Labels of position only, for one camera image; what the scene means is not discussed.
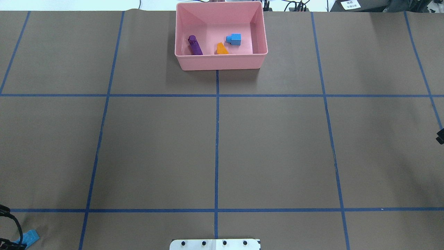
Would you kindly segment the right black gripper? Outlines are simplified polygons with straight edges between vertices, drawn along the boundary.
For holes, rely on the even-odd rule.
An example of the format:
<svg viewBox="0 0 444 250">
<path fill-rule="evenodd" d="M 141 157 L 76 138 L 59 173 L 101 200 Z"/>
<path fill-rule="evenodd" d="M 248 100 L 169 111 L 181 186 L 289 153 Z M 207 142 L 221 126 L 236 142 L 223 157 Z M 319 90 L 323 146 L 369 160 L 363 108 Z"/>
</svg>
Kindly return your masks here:
<svg viewBox="0 0 444 250">
<path fill-rule="evenodd" d="M 436 140 L 439 144 L 444 144 L 444 128 L 438 131 Z"/>
</svg>

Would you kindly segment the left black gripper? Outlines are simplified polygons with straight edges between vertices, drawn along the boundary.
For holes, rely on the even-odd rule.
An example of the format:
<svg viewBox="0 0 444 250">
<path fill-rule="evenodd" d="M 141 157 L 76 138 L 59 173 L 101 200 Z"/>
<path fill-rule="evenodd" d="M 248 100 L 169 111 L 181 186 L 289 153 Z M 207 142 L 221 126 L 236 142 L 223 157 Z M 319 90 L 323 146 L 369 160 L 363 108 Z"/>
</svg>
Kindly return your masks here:
<svg viewBox="0 0 444 250">
<path fill-rule="evenodd" d="M 3 238 L 0 239 L 1 250 L 25 250 L 26 247 L 27 244 L 19 244 Z"/>
</svg>

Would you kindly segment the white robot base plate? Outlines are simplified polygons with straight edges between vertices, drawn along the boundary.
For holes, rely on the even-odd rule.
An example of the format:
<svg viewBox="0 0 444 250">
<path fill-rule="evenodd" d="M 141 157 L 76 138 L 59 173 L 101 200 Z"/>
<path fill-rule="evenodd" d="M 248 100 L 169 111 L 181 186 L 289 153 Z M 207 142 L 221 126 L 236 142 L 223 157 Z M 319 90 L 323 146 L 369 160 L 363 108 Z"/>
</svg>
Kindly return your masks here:
<svg viewBox="0 0 444 250">
<path fill-rule="evenodd" d="M 259 239 L 177 239 L 170 250 L 260 250 Z"/>
</svg>

